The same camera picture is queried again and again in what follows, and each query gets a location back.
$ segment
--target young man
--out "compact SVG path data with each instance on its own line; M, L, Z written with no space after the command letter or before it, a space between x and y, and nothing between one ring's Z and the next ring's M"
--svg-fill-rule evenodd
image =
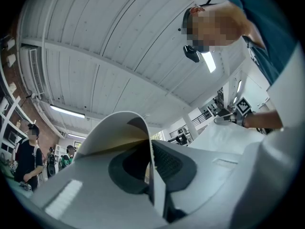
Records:
M55 166L55 155L54 155L54 149L52 147L49 148L49 152L47 153L47 174L48 178L50 178L52 175L50 174L49 166Z
M62 157L63 157L63 155L61 155L59 162L58 162L58 171L60 171L62 169L62 164L61 164Z
M34 191L38 185L37 176L40 172L42 172L43 169L42 153L37 145L37 139L40 131L39 128L34 124L29 124L28 127L29 138L18 142L18 150L15 155L15 160L18 162L18 166L15 172L14 180L17 182L27 182L30 184L32 191Z
M240 37L255 54L257 64L272 85L288 63L297 39L289 21L273 0L227 0L187 9L183 29L200 51L229 45ZM281 128L276 111L250 114L244 126Z
M64 169L72 163L75 149L72 145L67 146L67 153L61 159L61 168Z

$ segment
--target fluorescent light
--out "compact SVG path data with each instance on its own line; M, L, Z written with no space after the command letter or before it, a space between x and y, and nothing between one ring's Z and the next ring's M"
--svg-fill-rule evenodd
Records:
M59 108L59 107L56 107L54 105L50 105L51 109L54 109L58 112L61 112L61 113L64 113L64 114L67 114L67 115L73 115L75 117L79 117L79 118L85 118L85 115L84 114L80 114L80 113L77 113L77 112L73 112L73 111L70 111L70 110L66 110L66 109L63 109L63 108Z
M239 83L238 83L238 88L237 88L237 92L239 92L239 90L240 90L240 86L242 85L242 81L239 81Z
M214 59L211 55L211 52L202 53L202 56L203 56L206 64L208 65L210 73L212 73L216 69L216 65L215 65Z
M70 134L70 133L68 133L68 135L73 136L73 137L78 137L78 138L86 139L85 137L80 136L80 135L73 135L73 134Z

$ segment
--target brick wall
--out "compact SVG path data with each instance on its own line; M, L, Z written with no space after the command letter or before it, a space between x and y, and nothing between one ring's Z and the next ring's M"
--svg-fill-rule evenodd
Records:
M18 18L15 18L12 27L10 28L8 34L10 34L13 38L16 39L16 30L17 30L17 21ZM15 54L17 56L16 52L16 46L11 48L9 51L3 50L1 51L1 61L2 65L6 63L6 57L10 54ZM21 100L19 102L19 105L21 106L22 103L25 101L25 97L28 95L25 91L25 88L22 84L18 63L17 60L14 63L12 67L5 66L3 67L5 78L8 82L8 84L14 82L16 84L17 89L13 93L14 97L17 98L20 96ZM40 135L39 135L39 144L41 151L46 156L49 148L55 147L56 144L59 142L59 137L46 125L44 120L40 117L38 112L36 111L34 105L32 104L31 100L28 99L22 106L23 111L26 113L26 115L31 119L31 121L36 120L36 125L40 129ZM12 115L10 121L16 125L16 122L20 119L19 115L14 112ZM26 131L27 128L27 121L22 121L20 130Z

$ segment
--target teal shirt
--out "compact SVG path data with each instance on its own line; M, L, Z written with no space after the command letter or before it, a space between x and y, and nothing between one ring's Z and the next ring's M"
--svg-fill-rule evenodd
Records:
M297 39L286 16L273 0L229 0L240 7L256 25L266 49L243 36L258 62L258 67L272 85L288 63Z
M64 155L61 159L61 167L65 168L69 164L72 163L73 158L71 158L69 155Z

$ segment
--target black t-shirt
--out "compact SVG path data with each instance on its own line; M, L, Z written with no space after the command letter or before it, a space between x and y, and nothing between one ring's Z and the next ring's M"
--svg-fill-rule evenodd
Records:
M35 169L35 160L34 160L34 146L29 144L29 140L19 142L19 147L16 153L16 161L18 162L18 166L15 173L15 181L21 182L23 181L23 177L25 174L30 173ZM36 167L43 166L42 164L42 153L40 148L36 151ZM32 190L37 187L37 177L32 177L28 183L31 185Z

